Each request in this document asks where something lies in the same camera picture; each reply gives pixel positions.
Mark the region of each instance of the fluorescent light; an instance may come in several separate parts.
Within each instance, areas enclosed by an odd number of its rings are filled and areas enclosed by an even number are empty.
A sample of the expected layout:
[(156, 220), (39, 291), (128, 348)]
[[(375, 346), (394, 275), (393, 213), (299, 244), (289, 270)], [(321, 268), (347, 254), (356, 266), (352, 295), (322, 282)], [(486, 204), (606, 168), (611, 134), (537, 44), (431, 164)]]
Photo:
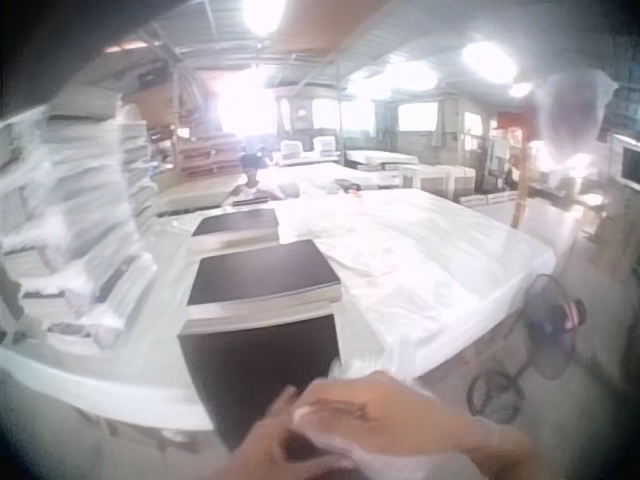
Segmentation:
[(481, 77), (491, 83), (511, 83), (518, 73), (518, 66), (500, 47), (491, 42), (467, 45), (462, 58)]
[(516, 83), (511, 90), (509, 90), (509, 95), (516, 98), (526, 97), (529, 95), (529, 92), (533, 88), (533, 85), (527, 82)]
[[(155, 46), (161, 45), (160, 42), (153, 42)], [(149, 46), (148, 43), (143, 42), (142, 40), (131, 40), (128, 42), (123, 42), (120, 45), (112, 45), (104, 49), (105, 53), (114, 53), (121, 52), (123, 50), (135, 50), (137, 48), (147, 48)]]
[(280, 25), (286, 0), (244, 0), (244, 21), (260, 36), (275, 32)]
[(421, 62), (391, 64), (383, 75), (393, 88), (403, 90), (431, 90), (438, 84), (438, 77)]
[(614, 135), (618, 140), (622, 140), (623, 142), (628, 142), (632, 145), (640, 145), (640, 143), (636, 142), (633, 138), (625, 137), (624, 135), (618, 135), (617, 133)]
[(391, 96), (391, 87), (383, 75), (351, 82), (348, 90), (356, 97), (368, 98), (369, 100), (386, 100)]

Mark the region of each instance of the white work table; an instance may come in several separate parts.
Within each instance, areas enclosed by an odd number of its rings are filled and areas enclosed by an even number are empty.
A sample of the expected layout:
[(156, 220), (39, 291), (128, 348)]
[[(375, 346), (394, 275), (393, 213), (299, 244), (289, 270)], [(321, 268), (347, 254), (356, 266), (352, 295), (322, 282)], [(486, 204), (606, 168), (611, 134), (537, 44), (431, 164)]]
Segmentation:
[[(415, 189), (266, 207), (278, 215), (281, 242), (314, 239), (341, 278), (343, 300), (333, 306), (341, 359), (375, 365), (386, 356), (404, 377), (424, 374), (472, 344), (521, 305), (536, 274), (555, 265), (553, 251), (530, 236)], [(25, 342), (0, 347), (2, 368), (34, 390), (108, 419), (213, 428), (176, 336), (199, 259), (207, 255), (189, 249), (190, 234), (202, 218), (223, 211), (157, 222), (146, 243), (158, 275), (115, 350), (84, 358)]]
[[(231, 190), (244, 181), (244, 178), (244, 174), (239, 173), (183, 182), (158, 195), (157, 211), (165, 213), (221, 205)], [(398, 172), (361, 172), (331, 162), (295, 167), (271, 167), (261, 170), (258, 178), (281, 187), (294, 186), (301, 197), (342, 193), (336, 180), (357, 183), (363, 190), (398, 185)]]

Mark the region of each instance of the worker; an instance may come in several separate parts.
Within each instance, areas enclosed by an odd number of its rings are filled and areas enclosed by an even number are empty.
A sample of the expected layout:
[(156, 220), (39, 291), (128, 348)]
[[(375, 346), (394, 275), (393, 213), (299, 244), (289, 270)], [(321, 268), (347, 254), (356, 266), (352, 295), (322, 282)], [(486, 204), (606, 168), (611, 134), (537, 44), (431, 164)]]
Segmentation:
[(264, 168), (265, 160), (254, 153), (247, 153), (240, 157), (242, 171), (247, 177), (245, 183), (237, 185), (224, 201), (223, 205), (231, 205), (241, 200), (266, 198), (268, 200), (282, 200), (284, 195), (277, 185), (258, 181), (258, 170)]
[(518, 182), (520, 181), (520, 156), (511, 155), (509, 157), (509, 170), (504, 178), (504, 184), (509, 190), (518, 190)]
[[(523, 434), (461, 415), (381, 372), (358, 380), (316, 381), (296, 397), (294, 388), (285, 389), (217, 472), (216, 480), (306, 480), (357, 469), (349, 457), (350, 445), (385, 457), (457, 452), (489, 479), (547, 478)], [(336, 451), (341, 453), (292, 461), (284, 446), (296, 434), (323, 438), (323, 447), (326, 439), (339, 439)]]

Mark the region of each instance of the concrete floor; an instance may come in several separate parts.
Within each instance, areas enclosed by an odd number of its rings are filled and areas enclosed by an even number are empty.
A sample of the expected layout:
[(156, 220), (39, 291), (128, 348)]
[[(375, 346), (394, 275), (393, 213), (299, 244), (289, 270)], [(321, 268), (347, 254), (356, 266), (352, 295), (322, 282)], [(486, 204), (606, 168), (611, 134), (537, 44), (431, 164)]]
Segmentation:
[[(620, 358), (627, 328), (638, 315), (639, 292), (632, 281), (616, 284), (588, 261), (592, 245), (579, 239), (560, 280), (587, 306), (589, 320), (579, 332), (582, 362), (551, 382), (530, 370), (521, 384), (526, 393), (516, 427), (539, 445), (550, 468), (565, 478), (582, 478), (592, 471), (628, 425), (616, 391), (622, 375)], [(524, 360), (518, 329), (498, 350), (497, 358), (510, 370)], [(445, 402), (466, 411), (469, 381), (481, 367), (468, 369), (435, 388)], [(127, 432), (112, 438), (98, 424), (74, 409), (0, 376), (2, 426), (20, 458), (45, 479), (204, 479), (226, 458), (215, 435), (205, 435), (200, 453), (169, 447)], [(475, 469), (456, 459), (438, 478), (476, 479)]]

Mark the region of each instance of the hand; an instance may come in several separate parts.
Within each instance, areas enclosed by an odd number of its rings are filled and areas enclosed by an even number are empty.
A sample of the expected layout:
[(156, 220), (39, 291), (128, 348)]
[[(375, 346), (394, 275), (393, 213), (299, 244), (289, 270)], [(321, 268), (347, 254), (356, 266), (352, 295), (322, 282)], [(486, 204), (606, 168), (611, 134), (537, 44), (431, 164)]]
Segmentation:
[(314, 382), (296, 402), (294, 417), (294, 428), (311, 438), (339, 437), (395, 456), (461, 451), (475, 429), (468, 417), (381, 372)]
[(285, 452), (286, 441), (294, 434), (290, 429), (292, 405), (297, 397), (294, 387), (287, 387), (269, 407), (267, 415), (256, 423), (230, 462), (218, 472), (224, 480), (306, 480), (337, 469), (353, 468), (341, 455), (325, 455), (303, 462), (292, 462)]

